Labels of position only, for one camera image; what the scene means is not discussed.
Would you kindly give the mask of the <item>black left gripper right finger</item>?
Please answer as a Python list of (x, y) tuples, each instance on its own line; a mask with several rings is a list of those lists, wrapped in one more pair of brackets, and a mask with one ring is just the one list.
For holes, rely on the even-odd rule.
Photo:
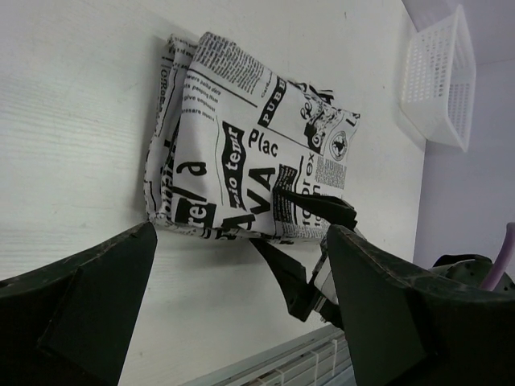
[(510, 277), (486, 290), (472, 261), (454, 280), (339, 225), (327, 242), (357, 384), (513, 384)]

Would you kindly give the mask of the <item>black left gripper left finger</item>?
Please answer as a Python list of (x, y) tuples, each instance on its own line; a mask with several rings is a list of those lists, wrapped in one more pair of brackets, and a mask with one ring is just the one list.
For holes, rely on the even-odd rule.
[(1, 282), (3, 385), (116, 385), (155, 258), (134, 226)]

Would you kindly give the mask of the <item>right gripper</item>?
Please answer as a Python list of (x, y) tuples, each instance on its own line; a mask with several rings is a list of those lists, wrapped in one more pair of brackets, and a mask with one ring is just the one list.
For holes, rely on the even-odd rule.
[[(355, 229), (357, 226), (355, 208), (338, 197), (300, 194), (283, 188), (274, 188), (273, 193), (321, 217), (331, 225), (340, 225), (347, 229)], [(264, 240), (251, 239), (250, 242), (265, 259), (277, 280), (289, 315), (306, 322), (314, 311), (321, 316), (322, 322), (329, 322), (342, 329), (340, 306), (328, 256), (327, 236), (319, 243), (321, 255), (310, 281), (307, 281), (305, 267), (294, 258)]]

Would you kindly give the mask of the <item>newspaper print trousers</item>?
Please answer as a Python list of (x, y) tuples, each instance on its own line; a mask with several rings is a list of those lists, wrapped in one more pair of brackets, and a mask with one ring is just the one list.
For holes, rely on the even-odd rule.
[(172, 35), (143, 189), (149, 220), (204, 239), (316, 242), (329, 223), (283, 198), (344, 195), (361, 116), (225, 37)]

